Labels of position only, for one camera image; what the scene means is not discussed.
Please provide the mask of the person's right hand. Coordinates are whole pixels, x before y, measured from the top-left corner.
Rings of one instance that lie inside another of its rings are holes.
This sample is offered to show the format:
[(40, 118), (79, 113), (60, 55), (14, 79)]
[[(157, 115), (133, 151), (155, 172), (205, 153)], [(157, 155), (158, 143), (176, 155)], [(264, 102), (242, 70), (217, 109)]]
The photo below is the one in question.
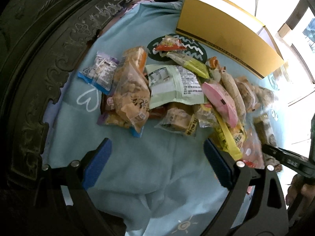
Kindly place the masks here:
[(296, 199), (297, 195), (300, 193), (303, 198), (305, 198), (305, 208), (308, 208), (314, 198), (314, 185), (303, 183), (303, 178), (301, 175), (296, 174), (288, 188), (287, 195), (285, 197), (285, 202), (287, 206), (291, 206)]

